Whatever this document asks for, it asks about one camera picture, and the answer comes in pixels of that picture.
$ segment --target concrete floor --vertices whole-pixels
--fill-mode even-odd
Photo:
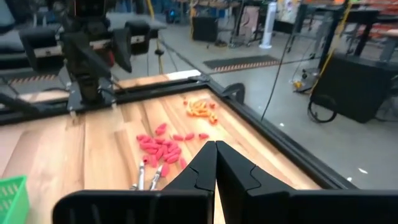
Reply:
[[[246,86],[245,103],[257,113],[263,113],[278,66],[214,73],[203,62],[252,55],[270,55],[281,58],[287,35],[277,34],[272,40],[273,47],[270,50],[261,50],[257,44],[236,49],[219,49],[213,45],[207,48],[206,43],[190,40],[187,26],[171,25],[161,31],[161,34],[162,40],[172,49],[169,52],[166,51],[163,56],[164,73],[175,72],[175,64],[178,71],[198,69],[205,73],[212,73],[212,77],[223,86],[241,82]],[[308,58],[311,50],[307,52],[307,55],[304,53],[309,45],[308,40],[297,40],[291,53],[285,56],[284,63]],[[149,58],[147,55],[132,58],[132,74],[117,66],[112,69],[113,73],[120,79],[158,74],[159,67],[154,50],[155,41],[152,40]],[[367,52],[368,55],[374,55],[374,49]],[[300,75],[302,68],[316,67],[317,63],[318,60],[301,63],[297,75]],[[342,176],[352,180],[359,188],[398,189],[398,175],[394,175],[398,168],[396,163],[398,123],[371,121],[367,124],[359,124],[342,116],[337,116],[333,122],[327,124],[312,122],[307,116],[308,96],[293,93],[291,80],[298,66],[299,63],[287,63],[281,67],[265,119],[277,125]],[[60,75],[65,81],[68,79],[65,71]],[[58,80],[54,80],[15,87],[21,93],[27,93],[55,85],[61,86]],[[1,90],[10,93],[6,87],[2,87]],[[330,111],[322,108],[319,108],[318,112],[320,116],[331,114]]]

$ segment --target green basket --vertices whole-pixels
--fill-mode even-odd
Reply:
[[[29,212],[26,176],[0,180],[0,224],[23,224]]]

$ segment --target metal tool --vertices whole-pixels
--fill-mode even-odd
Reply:
[[[130,187],[130,190],[137,190],[137,189],[138,189],[137,184],[133,184],[133,185]]]
[[[155,176],[154,176],[154,178],[152,179],[152,182],[150,183],[149,190],[154,190],[154,189],[156,188],[157,181],[159,180],[160,174],[162,173],[162,168],[163,168],[163,165],[161,165],[161,166],[157,169],[157,171],[156,171],[156,173],[155,173]]]
[[[138,179],[138,190],[144,190],[144,176],[145,176],[145,165],[141,161],[139,164],[139,179]]]

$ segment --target floor mat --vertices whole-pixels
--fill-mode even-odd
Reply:
[[[209,60],[204,62],[207,67],[216,72],[230,72],[249,68],[259,68],[277,65],[279,60],[269,55],[231,58],[223,60]]]

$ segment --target yellow cable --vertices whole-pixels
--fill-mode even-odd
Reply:
[[[312,91],[313,91],[313,89],[316,87],[316,85],[318,84],[318,81],[319,81],[319,79],[321,78],[323,72],[325,71],[326,66],[329,64],[329,61],[330,61],[330,59],[331,59],[331,56],[333,55],[333,53],[334,53],[334,51],[336,50],[338,44],[340,43],[340,40],[341,40],[341,33],[344,31],[344,26],[345,26],[345,24],[346,24],[346,21],[347,21],[347,18],[348,18],[348,14],[349,14],[349,11],[351,10],[351,7],[352,7],[352,6],[353,6],[353,3],[352,3],[352,1],[350,1],[350,2],[348,3],[348,5],[347,5],[347,8],[346,8],[345,12],[344,12],[343,19],[341,20],[340,25],[337,27],[337,31],[338,31],[337,34],[338,34],[338,37],[339,37],[339,38],[338,38],[338,40],[335,42],[335,44],[334,44],[333,48],[331,49],[331,51],[330,51],[330,53],[329,53],[327,59],[325,60],[325,63],[324,63],[323,66],[322,66],[321,72],[319,73],[319,78],[318,78],[318,80],[315,82],[315,84],[312,86],[311,91],[310,91],[310,94],[312,93]]]
[[[148,5],[148,9],[149,9],[149,14],[152,18],[152,20],[155,20],[155,12],[154,12],[154,8],[152,7],[152,3],[150,0],[147,0],[147,5]],[[160,49],[160,42],[159,42],[159,35],[158,38],[156,39],[156,49],[159,50]],[[160,75],[163,75],[163,63],[162,63],[162,57],[158,57],[157,59],[157,63],[159,64],[159,73]]]

